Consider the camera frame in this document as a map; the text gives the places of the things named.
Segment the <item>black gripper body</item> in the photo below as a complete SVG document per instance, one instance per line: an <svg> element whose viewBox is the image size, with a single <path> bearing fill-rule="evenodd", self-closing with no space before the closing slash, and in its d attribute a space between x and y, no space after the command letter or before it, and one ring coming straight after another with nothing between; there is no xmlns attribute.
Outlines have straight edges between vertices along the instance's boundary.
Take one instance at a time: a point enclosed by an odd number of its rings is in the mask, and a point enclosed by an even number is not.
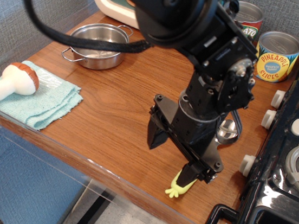
<svg viewBox="0 0 299 224"><path fill-rule="evenodd" d="M151 117L160 119L170 139L180 152L191 161L198 161L215 137L220 122L226 113L218 114L210 110L199 116L190 103L182 98L175 103L171 99L157 94L154 106L150 109Z"/></svg>

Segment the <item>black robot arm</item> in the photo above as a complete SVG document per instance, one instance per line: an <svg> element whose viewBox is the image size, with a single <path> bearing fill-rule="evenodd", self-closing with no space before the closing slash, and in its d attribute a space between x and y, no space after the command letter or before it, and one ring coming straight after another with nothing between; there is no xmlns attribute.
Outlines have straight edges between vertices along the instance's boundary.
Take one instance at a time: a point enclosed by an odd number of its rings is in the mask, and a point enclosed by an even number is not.
<svg viewBox="0 0 299 224"><path fill-rule="evenodd" d="M174 48L194 66L174 102L156 95L148 123L152 149L172 140L187 158L175 184L212 181L223 169L217 132L229 113L253 99L256 48L218 0L130 0L149 43Z"/></svg>

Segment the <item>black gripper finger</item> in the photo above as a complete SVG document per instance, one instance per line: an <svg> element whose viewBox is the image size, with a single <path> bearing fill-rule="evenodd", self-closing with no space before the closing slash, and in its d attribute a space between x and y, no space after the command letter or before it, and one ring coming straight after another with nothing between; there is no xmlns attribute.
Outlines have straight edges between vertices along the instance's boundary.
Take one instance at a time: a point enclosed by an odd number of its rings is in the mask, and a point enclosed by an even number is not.
<svg viewBox="0 0 299 224"><path fill-rule="evenodd" d="M190 183L192 183L194 180L196 180L198 178L198 175L199 175L199 168L195 164L193 165L186 164L182 168L177 178L176 184L184 188Z"/></svg>
<svg viewBox="0 0 299 224"><path fill-rule="evenodd" d="M157 148L168 139L168 134L160 119L151 117L148 123L147 144L150 149Z"/></svg>

